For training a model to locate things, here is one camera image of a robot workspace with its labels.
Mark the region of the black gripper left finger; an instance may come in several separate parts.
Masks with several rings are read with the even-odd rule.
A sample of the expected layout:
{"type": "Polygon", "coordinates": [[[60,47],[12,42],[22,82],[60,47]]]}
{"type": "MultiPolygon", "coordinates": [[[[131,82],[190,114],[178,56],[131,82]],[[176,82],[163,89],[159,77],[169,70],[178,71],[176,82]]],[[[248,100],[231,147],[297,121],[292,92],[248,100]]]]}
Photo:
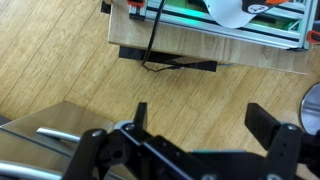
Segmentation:
{"type": "Polygon", "coordinates": [[[131,123],[110,133],[90,129],[63,174],[63,180],[99,180],[124,165],[139,180],[214,180],[214,170],[161,136],[146,131],[147,104],[138,105],[131,123]]]}

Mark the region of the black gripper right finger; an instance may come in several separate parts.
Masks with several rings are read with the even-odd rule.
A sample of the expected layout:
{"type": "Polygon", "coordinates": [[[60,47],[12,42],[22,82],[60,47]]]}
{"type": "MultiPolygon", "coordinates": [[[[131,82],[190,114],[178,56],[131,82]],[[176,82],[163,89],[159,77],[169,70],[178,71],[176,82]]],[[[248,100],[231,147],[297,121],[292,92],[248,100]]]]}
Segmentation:
{"type": "Polygon", "coordinates": [[[281,123],[257,103],[247,105],[245,126],[267,151],[259,177],[264,180],[298,180],[299,164],[320,177],[320,143],[291,123],[281,123]]]}

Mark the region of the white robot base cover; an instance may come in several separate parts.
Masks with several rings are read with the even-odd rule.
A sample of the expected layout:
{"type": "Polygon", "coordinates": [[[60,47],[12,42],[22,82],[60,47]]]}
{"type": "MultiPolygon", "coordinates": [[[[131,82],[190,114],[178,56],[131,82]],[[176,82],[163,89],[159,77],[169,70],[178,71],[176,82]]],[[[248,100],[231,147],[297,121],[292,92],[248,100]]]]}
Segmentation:
{"type": "Polygon", "coordinates": [[[289,0],[202,0],[208,13],[219,25],[240,28],[258,14],[289,0]]]}

